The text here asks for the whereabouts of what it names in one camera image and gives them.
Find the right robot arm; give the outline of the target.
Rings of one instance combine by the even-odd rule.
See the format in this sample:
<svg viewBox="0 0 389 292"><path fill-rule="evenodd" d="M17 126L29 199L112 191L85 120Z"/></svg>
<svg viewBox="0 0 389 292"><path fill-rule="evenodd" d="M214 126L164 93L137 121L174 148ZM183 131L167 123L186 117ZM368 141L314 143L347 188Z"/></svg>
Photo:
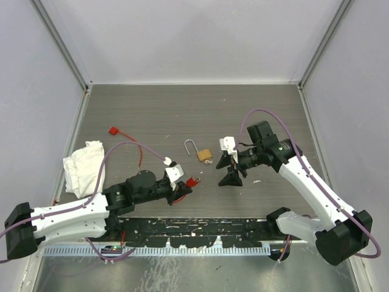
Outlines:
<svg viewBox="0 0 389 292"><path fill-rule="evenodd" d="M266 217L266 231L275 240L291 235L314 245L331 265L338 265L368 245L371 215L344 202L321 179L290 139L279 141L270 125L261 121L248 127L252 147L237 150L234 137L219 140L222 156L217 169L227 168L219 186L241 187L247 170L259 165L272 167L288 180L316 214L315 219L281 207Z"/></svg>

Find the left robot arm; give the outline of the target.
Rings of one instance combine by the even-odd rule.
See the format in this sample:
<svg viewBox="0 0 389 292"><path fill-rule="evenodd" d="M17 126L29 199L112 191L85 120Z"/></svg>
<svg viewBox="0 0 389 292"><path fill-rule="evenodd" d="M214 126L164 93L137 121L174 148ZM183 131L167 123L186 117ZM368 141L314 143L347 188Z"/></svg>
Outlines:
<svg viewBox="0 0 389 292"><path fill-rule="evenodd" d="M91 198L49 207L18 204L6 219L2 233L7 260L27 257L39 246L58 241L83 237L117 240L122 233L119 216L132 212L138 204L159 199L172 205L191 192L188 181L171 182L168 175L158 180L153 172L142 170Z"/></svg>

